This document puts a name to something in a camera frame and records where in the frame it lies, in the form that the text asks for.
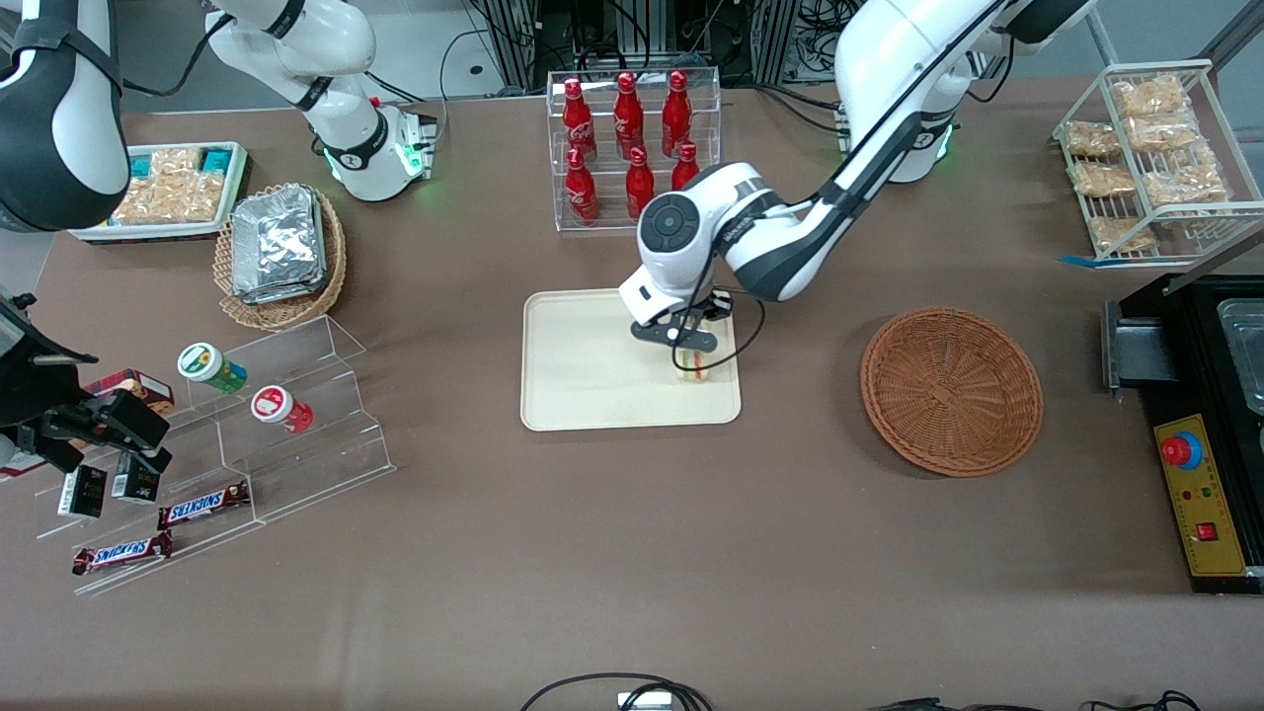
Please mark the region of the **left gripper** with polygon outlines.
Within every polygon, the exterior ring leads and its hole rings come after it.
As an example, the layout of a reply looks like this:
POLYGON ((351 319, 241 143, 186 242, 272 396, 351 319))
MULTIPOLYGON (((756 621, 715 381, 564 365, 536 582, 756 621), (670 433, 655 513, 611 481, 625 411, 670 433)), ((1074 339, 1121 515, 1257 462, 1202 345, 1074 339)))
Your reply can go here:
MULTIPOLYGON (((664 315, 683 312, 702 301, 704 262, 642 263, 619 283, 619 296, 633 323, 648 326, 664 315)), ((698 374, 710 372, 713 356, 713 352, 698 350, 698 374)), ((688 374, 686 350, 672 345, 671 361, 678 376, 688 374)))

